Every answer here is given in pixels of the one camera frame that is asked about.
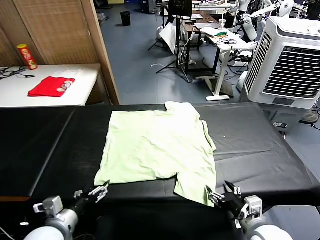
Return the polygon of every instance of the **light green t-shirt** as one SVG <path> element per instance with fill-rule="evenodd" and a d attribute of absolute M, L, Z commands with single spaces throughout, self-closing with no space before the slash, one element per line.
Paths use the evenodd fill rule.
<path fill-rule="evenodd" d="M 112 112 L 94 184 L 168 179 L 174 192 L 213 206 L 206 185 L 216 189 L 216 146 L 207 123 L 190 103 L 166 102 L 167 111 Z"/>

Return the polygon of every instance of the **pringles can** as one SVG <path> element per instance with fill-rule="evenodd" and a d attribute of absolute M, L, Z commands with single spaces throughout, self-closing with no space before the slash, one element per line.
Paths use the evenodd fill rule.
<path fill-rule="evenodd" d="M 38 65 L 36 64 L 36 61 L 34 57 L 31 55 L 30 50 L 27 46 L 27 44 L 19 44 L 16 46 L 19 49 L 19 52 L 21 53 L 26 65 L 30 70 L 34 70 L 38 68 Z"/>

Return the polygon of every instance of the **trash can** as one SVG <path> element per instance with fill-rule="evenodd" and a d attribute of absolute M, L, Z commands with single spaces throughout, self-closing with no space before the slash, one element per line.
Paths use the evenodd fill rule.
<path fill-rule="evenodd" d="M 121 13 L 121 20 L 123 26 L 130 26 L 131 25 L 131 18 L 129 11 L 122 11 Z"/>

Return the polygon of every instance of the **white table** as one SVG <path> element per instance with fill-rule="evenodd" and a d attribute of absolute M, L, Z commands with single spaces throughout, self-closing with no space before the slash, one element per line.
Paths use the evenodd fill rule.
<path fill-rule="evenodd" d="M 42 65 L 21 74 L 35 77 L 17 74 L 0 80 L 0 108 L 84 106 L 96 81 L 103 100 L 108 101 L 100 64 Z M 28 96 L 28 92 L 46 77 L 74 78 L 75 81 L 61 97 Z"/>
<path fill-rule="evenodd" d="M 230 3 L 225 3 L 224 5 L 203 5 L 200 1 L 192 2 L 192 10 L 196 11 L 214 11 L 220 9 L 229 9 L 230 7 Z"/>
<path fill-rule="evenodd" d="M 239 50 L 239 49 L 247 50 L 250 48 L 250 45 L 248 43 L 246 43 L 245 41 L 243 41 L 241 38 L 237 37 L 235 34 L 233 34 L 228 29 L 214 29 L 212 27 L 204 27 L 201 29 L 201 32 L 204 34 L 207 34 L 210 41 L 212 43 L 214 43 L 217 46 L 217 48 L 219 48 L 220 55 L 222 55 L 222 59 L 223 59 L 222 63 L 221 63 L 219 77 L 217 79 L 217 83 L 215 86 L 215 90 L 214 90 L 214 92 L 212 92 L 213 96 L 207 96 L 206 100 L 207 101 L 228 100 L 228 99 L 230 99 L 229 96 L 227 96 L 227 95 L 220 96 L 220 91 L 221 91 L 222 84 L 224 82 L 225 72 L 226 72 L 226 68 L 228 66 L 228 61 L 230 58 L 231 50 Z M 214 37 L 209 36 L 209 35 L 214 36 L 214 35 L 221 33 L 221 32 L 226 32 L 227 38 L 235 40 L 236 43 L 219 44 L 218 42 L 221 40 L 220 38 L 214 38 Z M 211 83 L 210 79 L 208 77 L 205 77 L 204 79 L 205 79 L 205 82 L 208 85 L 208 87 L 212 90 L 212 83 Z"/>

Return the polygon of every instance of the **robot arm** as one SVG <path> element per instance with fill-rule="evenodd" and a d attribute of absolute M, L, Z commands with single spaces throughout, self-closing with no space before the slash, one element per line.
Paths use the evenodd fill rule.
<path fill-rule="evenodd" d="M 252 20 L 258 17 L 261 17 L 267 13 L 273 12 L 276 9 L 279 9 L 279 17 L 289 17 L 290 12 L 294 6 L 294 0 L 284 0 L 283 2 L 275 1 L 272 3 L 271 0 L 262 0 L 265 8 L 254 12 L 253 14 L 247 14 L 248 3 L 242 3 L 239 1 L 239 11 L 236 16 L 238 23 L 235 26 L 241 25 L 243 32 L 245 33 L 243 40 L 245 42 L 254 41 L 257 38 L 257 32 L 252 24 Z"/>
<path fill-rule="evenodd" d="M 213 192 L 208 186 L 206 190 L 209 200 L 219 208 L 230 211 L 235 227 L 242 229 L 248 240 L 293 240 L 284 230 L 268 224 L 262 216 L 262 200 L 257 196 L 242 197 L 240 187 L 225 181 L 232 190 L 224 195 Z"/>
<path fill-rule="evenodd" d="M 77 202 L 70 208 L 65 208 L 60 196 L 49 197 L 42 203 L 35 204 L 35 213 L 45 213 L 45 226 L 29 233 L 24 240 L 72 240 L 79 217 L 88 203 L 98 203 L 108 193 L 110 181 L 97 186 L 89 192 L 82 190 L 74 193 Z"/>

